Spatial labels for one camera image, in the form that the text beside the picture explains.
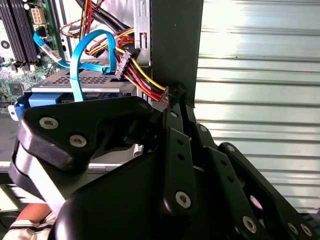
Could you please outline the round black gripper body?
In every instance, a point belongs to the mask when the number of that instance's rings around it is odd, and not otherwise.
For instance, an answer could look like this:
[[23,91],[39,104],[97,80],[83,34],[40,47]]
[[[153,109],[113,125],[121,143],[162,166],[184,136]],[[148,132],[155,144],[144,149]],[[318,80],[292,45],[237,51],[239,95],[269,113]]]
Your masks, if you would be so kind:
[[148,153],[81,187],[55,222],[57,240],[244,240],[208,171],[190,153]]

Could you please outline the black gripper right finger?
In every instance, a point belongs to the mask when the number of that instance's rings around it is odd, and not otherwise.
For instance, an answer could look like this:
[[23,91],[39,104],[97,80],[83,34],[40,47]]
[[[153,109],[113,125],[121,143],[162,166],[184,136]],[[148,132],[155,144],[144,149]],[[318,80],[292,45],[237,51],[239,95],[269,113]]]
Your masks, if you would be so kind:
[[204,170],[208,190],[217,193],[218,229],[229,240],[312,240],[314,230],[232,144],[216,145],[197,123],[190,94],[174,86],[183,130],[191,141],[193,163]]

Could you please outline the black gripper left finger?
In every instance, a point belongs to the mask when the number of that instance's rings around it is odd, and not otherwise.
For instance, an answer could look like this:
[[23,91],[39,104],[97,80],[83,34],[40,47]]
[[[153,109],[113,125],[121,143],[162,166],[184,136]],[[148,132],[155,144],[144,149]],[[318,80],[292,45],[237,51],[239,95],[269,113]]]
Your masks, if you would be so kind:
[[149,153],[191,153],[174,97],[163,111],[137,96],[63,103],[22,115],[10,167],[19,187],[59,215],[80,188]]

